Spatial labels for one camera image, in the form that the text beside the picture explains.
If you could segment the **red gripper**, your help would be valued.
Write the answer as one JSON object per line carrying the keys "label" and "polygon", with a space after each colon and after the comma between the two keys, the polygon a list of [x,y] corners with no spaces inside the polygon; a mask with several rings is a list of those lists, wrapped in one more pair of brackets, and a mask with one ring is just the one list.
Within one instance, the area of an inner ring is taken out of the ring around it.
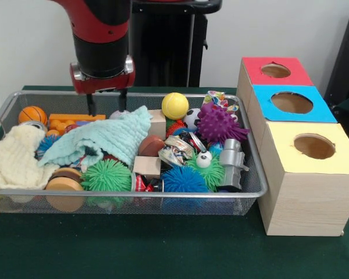
{"label": "red gripper", "polygon": [[70,64],[70,75],[74,89],[77,94],[86,94],[88,114],[95,116],[97,114],[93,94],[97,91],[120,90],[119,94],[119,112],[126,110],[127,88],[132,87],[136,68],[132,59],[126,59],[124,69],[117,76],[110,78],[95,78],[84,74],[78,63]]}

